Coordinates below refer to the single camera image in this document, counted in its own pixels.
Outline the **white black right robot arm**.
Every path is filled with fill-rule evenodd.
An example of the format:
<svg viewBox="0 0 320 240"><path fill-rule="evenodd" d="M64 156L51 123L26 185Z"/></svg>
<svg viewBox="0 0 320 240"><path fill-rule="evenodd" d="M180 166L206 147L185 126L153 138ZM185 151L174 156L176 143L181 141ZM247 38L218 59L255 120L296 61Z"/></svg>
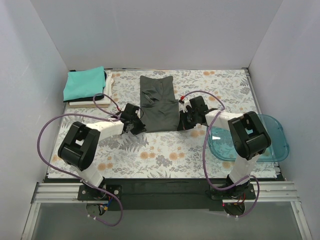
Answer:
<svg viewBox="0 0 320 240"><path fill-rule="evenodd" d="M257 113L249 111L242 114L218 108L209 109L201 96L190 100L185 100L182 96L179 103L183 104L183 110L179 112L178 131L190 130L196 125L207 126L205 142L208 141L212 127L230 132L236 159L225 184L218 187L211 183L206 169L205 145L202 148L202 164L205 178L214 192L228 195L232 199L239 198L249 187L251 172L256 162L272 143Z"/></svg>

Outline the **dark grey t shirt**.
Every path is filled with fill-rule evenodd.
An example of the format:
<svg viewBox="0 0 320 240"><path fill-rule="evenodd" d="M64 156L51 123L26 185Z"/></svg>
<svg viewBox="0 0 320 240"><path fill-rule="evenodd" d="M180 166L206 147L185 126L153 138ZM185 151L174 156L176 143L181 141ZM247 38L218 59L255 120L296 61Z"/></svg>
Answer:
<svg viewBox="0 0 320 240"><path fill-rule="evenodd" d="M147 133L171 132L178 129L179 102L175 98L173 77L140 77L141 117Z"/></svg>

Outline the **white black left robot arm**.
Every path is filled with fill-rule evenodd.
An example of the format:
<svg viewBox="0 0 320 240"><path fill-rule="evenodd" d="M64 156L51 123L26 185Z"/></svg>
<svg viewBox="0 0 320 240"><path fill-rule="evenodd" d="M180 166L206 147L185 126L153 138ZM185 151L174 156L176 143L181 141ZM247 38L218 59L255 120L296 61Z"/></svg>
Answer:
<svg viewBox="0 0 320 240"><path fill-rule="evenodd" d="M139 106L128 103L123 111L107 121L88 124L76 121L58 149L58 156L71 165L82 180L91 185L89 194L95 200L103 199L107 193L106 187L101 184L104 177L93 163L98 143L113 136L145 132L145 125L138 116L139 111Z"/></svg>

